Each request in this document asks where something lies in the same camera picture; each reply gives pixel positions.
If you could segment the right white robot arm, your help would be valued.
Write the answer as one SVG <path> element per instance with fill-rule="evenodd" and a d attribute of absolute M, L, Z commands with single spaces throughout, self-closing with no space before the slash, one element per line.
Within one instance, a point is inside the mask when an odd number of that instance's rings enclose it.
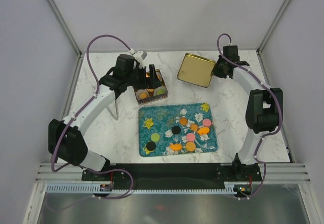
<path fill-rule="evenodd" d="M 237 82 L 249 96 L 245 114 L 248 132 L 243 146 L 235 155 L 231 174 L 236 180 L 244 180 L 250 174 L 249 167 L 261 163 L 257 153 L 265 137 L 277 134 L 283 120 L 283 92 L 265 84 L 252 71 L 246 61 L 240 60 L 238 47 L 224 46 L 220 52 L 213 75 Z"/>

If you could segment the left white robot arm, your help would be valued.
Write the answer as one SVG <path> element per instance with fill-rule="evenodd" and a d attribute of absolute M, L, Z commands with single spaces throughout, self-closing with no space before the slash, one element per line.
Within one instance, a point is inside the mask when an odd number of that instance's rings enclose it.
<path fill-rule="evenodd" d="M 115 66 L 97 80 L 95 92 L 76 112 L 49 123 L 48 151 L 52 155 L 53 172 L 58 171 L 56 160 L 62 159 L 67 164 L 93 170 L 93 175 L 99 180 L 110 177 L 111 169 L 106 165 L 109 160 L 89 150 L 84 135 L 103 110 L 107 109 L 115 119 L 118 118 L 115 101 L 128 87 L 148 87 L 144 65 L 146 56 L 145 51 L 119 55 Z"/>

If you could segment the metal serving tongs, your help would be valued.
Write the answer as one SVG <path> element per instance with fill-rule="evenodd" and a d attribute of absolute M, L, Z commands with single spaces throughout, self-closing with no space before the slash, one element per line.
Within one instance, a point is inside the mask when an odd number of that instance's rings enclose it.
<path fill-rule="evenodd" d="M 116 101 L 114 100 L 112 103 L 110 103 L 107 107 L 107 110 L 111 114 L 111 116 L 114 118 L 114 120 L 118 120 L 118 109 Z"/>

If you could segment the gold tin lid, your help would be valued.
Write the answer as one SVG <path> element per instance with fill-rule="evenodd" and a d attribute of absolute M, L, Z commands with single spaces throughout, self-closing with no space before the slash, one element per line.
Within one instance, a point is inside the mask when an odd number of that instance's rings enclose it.
<path fill-rule="evenodd" d="M 210 85 L 215 65 L 214 60 L 186 53 L 179 68 L 177 79 L 207 88 Z"/>

